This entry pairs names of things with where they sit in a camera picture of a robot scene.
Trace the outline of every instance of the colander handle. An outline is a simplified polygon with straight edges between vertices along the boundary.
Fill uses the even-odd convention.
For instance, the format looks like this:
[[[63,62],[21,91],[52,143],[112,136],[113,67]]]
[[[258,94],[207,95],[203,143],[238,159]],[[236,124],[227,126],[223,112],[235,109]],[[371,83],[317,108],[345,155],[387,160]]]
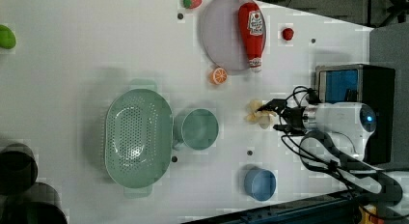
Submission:
[[[150,79],[136,78],[130,82],[129,90],[135,89],[147,89],[151,91],[157,91],[156,83]]]
[[[128,199],[148,197],[152,193],[152,185],[143,188],[123,188],[123,196]]]

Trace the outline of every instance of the white tabletop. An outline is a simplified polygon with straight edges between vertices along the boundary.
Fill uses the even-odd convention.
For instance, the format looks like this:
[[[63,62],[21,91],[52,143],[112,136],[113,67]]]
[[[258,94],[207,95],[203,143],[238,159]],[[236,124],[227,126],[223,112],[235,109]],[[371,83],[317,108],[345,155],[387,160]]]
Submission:
[[[19,141],[33,149],[38,181],[60,192],[69,223],[180,223],[342,188],[305,169],[280,133],[247,124],[245,106],[310,85],[317,65],[367,63],[370,29],[259,3],[268,34],[263,71],[213,86],[197,28],[210,1],[186,11],[180,0],[0,0],[0,22],[17,36],[16,48],[0,55],[1,146]],[[287,26],[295,31],[290,44],[280,38]],[[220,135],[205,151],[173,152],[178,162],[152,194],[126,199],[103,165],[103,122],[137,77],[153,79],[174,114],[214,110]],[[277,178],[267,202],[243,191],[251,164]]]

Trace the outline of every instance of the ketchup label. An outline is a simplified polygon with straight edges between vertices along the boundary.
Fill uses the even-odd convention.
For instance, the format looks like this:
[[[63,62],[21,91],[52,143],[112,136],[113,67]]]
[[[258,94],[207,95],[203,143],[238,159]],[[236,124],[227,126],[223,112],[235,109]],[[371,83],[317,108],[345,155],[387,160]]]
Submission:
[[[262,19],[259,10],[249,12],[249,23],[247,28],[250,30],[250,35],[262,35]]]
[[[261,66],[261,58],[253,58],[249,60],[249,65],[251,68]]]

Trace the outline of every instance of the blue cup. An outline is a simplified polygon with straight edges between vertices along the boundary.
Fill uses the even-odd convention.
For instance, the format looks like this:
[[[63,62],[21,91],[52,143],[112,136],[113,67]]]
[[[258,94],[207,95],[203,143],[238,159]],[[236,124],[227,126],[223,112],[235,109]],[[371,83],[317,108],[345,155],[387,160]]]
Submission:
[[[276,178],[272,172],[254,167],[246,174],[244,189],[254,199],[261,202],[267,201],[276,190]]]

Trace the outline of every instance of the ketchup bottle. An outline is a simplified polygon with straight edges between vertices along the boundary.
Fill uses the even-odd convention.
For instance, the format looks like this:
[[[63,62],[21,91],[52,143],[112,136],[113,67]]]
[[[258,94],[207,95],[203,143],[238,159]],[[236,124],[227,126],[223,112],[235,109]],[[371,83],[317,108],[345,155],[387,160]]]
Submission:
[[[246,47],[250,69],[261,71],[261,54],[263,43],[263,23],[259,6],[255,3],[246,3],[238,10],[238,25],[241,39]]]

